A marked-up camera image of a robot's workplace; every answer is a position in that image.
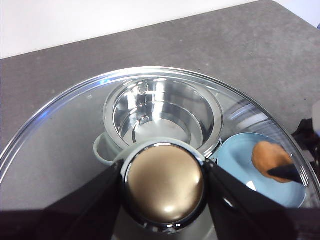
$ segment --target brown cookie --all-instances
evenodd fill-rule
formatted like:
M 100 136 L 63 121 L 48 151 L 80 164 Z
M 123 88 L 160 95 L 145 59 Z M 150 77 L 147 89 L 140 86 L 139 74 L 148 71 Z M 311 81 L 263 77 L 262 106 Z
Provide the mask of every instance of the brown cookie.
M 261 141 L 256 144 L 252 152 L 252 163 L 265 177 L 274 179 L 279 183 L 291 182 L 288 179 L 268 174 L 268 171 L 284 165 L 292 164 L 289 154 L 278 144 Z

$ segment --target metal rim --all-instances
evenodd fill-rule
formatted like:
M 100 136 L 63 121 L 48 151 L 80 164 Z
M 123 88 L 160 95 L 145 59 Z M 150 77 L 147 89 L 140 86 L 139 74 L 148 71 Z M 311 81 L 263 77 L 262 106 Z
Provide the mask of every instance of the metal rim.
M 118 73 L 123 73 L 123 72 L 130 72 L 132 70 L 148 70 L 148 69 L 152 69 L 152 70 L 168 70 L 168 71 L 176 71 L 176 72 L 180 72 L 180 73 L 185 73 L 188 75 L 194 75 L 196 77 L 200 77 L 203 79 L 206 79 L 208 81 L 211 82 L 215 82 L 221 86 L 223 86 L 224 88 L 242 96 L 243 98 L 247 99 L 248 101 L 250 101 L 251 103 L 253 103 L 254 105 L 256 105 L 268 118 L 270 118 L 284 133 L 285 135 L 288 137 L 288 139 L 290 140 L 291 144 L 296 148 L 297 152 L 302 156 L 303 159 L 306 159 L 302 153 L 301 148 L 298 146 L 298 144 L 294 141 L 293 137 L 288 133 L 288 131 L 281 125 L 278 123 L 278 121 L 266 110 L 264 109 L 257 101 L 255 101 L 253 98 L 251 98 L 250 96 L 246 95 L 245 93 L 237 90 L 236 88 L 229 86 L 228 84 L 217 80 L 213 77 L 204 75 L 204 74 L 200 74 L 194 71 L 189 71 L 189 70 L 184 70 L 181 68 L 174 68 L 174 67 L 164 67 L 164 66 L 141 66 L 141 67 L 131 67 L 131 68 L 124 68 L 124 69 L 118 69 L 115 71 L 111 71 L 108 73 L 104 73 L 95 77 L 92 77 L 88 80 L 85 80 L 79 84 L 76 84 L 74 86 L 72 86 L 71 88 L 67 89 L 66 91 L 62 92 L 61 94 L 59 94 L 57 97 L 53 98 L 51 101 L 49 101 L 47 104 L 45 104 L 42 108 L 40 108 L 16 133 L 15 135 L 12 137 L 12 139 L 8 142 L 8 144 L 6 145 L 6 147 L 3 149 L 2 153 L 0 154 L 0 162 L 1 162 L 1 166 L 0 166 L 0 173 L 4 172 L 3 174 L 1 174 L 1 178 L 0 178 L 0 185 L 2 184 L 2 181 L 6 175 L 6 172 L 8 170 L 8 168 L 10 167 L 10 164 L 12 162 L 13 159 L 8 160 L 5 159 L 5 157 L 11 152 L 12 148 L 15 146 L 15 144 L 17 143 L 17 141 L 19 140 L 19 137 L 23 134 L 23 132 L 25 131 L 25 129 L 30 126 L 32 124 L 33 121 L 35 121 L 35 119 L 37 119 L 41 114 L 43 114 L 50 106 L 52 106 L 54 103 L 56 103 L 57 101 L 59 101 L 60 99 L 62 99 L 63 97 L 67 96 L 68 94 L 80 89 L 81 87 L 84 87 L 90 83 L 105 79 L 107 77 L 111 77 L 111 76 L 116 76 Z M 308 161 L 304 161 L 303 163 L 309 170 L 309 172 L 312 175 L 313 178 L 313 182 L 316 186 L 315 190 L 317 191 L 317 195 L 318 198 L 320 196 L 320 183 L 318 178 L 316 177 L 316 174 L 314 173 L 310 163 Z

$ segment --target white wall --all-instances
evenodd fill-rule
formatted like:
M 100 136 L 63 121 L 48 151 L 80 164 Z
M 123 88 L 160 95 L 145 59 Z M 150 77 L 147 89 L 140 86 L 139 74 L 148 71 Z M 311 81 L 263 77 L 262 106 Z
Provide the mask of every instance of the white wall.
M 0 57 L 118 33 L 253 0 L 1 0 Z M 320 0 L 278 0 L 314 26 Z

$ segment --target glass lid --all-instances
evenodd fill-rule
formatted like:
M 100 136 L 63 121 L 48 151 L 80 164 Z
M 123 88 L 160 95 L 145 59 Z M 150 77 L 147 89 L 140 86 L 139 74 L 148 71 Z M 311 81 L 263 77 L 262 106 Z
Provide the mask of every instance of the glass lid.
M 320 207 L 319 182 L 311 165 L 285 129 L 252 98 L 199 73 L 134 67 L 68 89 L 18 131 L 0 158 L 0 209 L 43 209 L 108 168 L 126 146 L 150 137 L 190 144 L 285 207 Z M 257 177 L 251 158 L 261 141 L 278 144 L 289 154 L 302 184 Z M 124 214 L 121 210 L 118 221 L 131 221 Z M 202 215 L 210 229 L 210 214 Z

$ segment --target glass pot lid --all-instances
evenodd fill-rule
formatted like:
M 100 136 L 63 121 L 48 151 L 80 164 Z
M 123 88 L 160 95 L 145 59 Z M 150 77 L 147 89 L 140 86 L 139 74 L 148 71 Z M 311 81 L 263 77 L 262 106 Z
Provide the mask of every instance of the glass pot lid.
M 130 81 L 134 84 L 132 88 L 124 85 Z M 157 88 L 162 87 L 164 91 L 157 96 Z M 174 91 L 166 95 L 167 89 Z M 190 103 L 197 101 L 208 115 L 197 114 L 197 109 L 192 114 L 190 108 L 185 110 L 188 101 L 180 101 L 185 92 L 188 93 L 185 98 L 190 97 Z M 130 98 L 134 99 L 131 108 Z M 107 117 L 111 120 L 106 119 L 108 101 L 115 106 Z M 137 101 L 145 107 L 139 108 Z M 157 114 L 150 115 L 149 110 Z M 134 111 L 140 115 L 130 114 Z M 188 122 L 179 122 L 180 116 L 186 116 L 183 119 L 189 119 Z M 207 121 L 211 117 L 213 125 Z M 160 126 L 170 121 L 175 135 L 190 144 L 190 129 L 200 132 L 201 137 L 193 140 L 198 149 L 210 142 L 217 126 L 215 140 L 202 152 L 213 159 L 216 156 L 210 155 L 210 151 L 234 135 L 256 133 L 273 139 L 291 155 L 298 172 L 303 171 L 306 176 L 306 195 L 301 207 L 320 206 L 319 182 L 310 164 L 285 129 L 252 98 L 199 73 L 169 67 L 134 67 L 106 73 L 68 89 L 17 132 L 0 156 L 1 210 L 43 209 L 70 194 L 107 168 L 97 161 L 93 151 L 99 135 L 112 127 L 125 144 L 130 144 L 144 136 L 148 125 L 154 128 L 156 121 L 151 120 L 157 118 Z

